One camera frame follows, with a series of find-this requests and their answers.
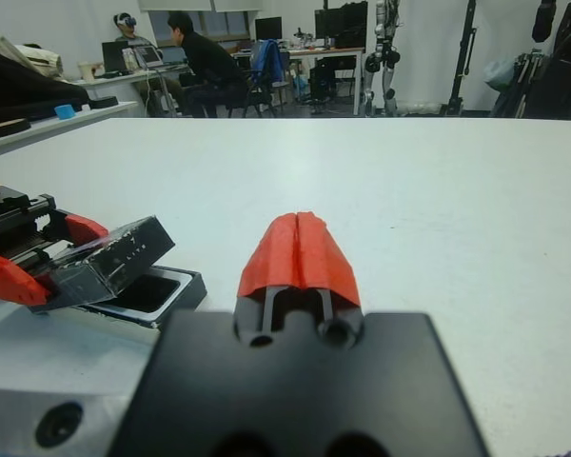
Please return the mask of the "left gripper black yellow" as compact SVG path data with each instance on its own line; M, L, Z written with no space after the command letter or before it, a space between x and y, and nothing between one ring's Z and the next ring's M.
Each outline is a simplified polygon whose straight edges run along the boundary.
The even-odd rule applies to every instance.
M107 235L95 221L60 210L51 195L30 197L0 186L0 300L19 305L48 301L48 290L10 260L43 259L46 248L69 238L79 247Z

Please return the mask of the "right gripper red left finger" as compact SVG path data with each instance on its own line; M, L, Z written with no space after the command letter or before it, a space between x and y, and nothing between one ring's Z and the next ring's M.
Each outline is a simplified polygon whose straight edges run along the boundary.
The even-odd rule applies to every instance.
M277 217L266 230L243 269L237 290L234 326L246 346L272 342L277 295L296 285L297 217Z

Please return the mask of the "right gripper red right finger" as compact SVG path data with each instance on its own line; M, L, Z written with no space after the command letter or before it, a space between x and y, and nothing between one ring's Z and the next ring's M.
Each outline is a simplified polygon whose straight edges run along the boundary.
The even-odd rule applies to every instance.
M304 307L314 315L321 339L335 348L356 345L363 326L352 266L323 219L297 214L299 273Z

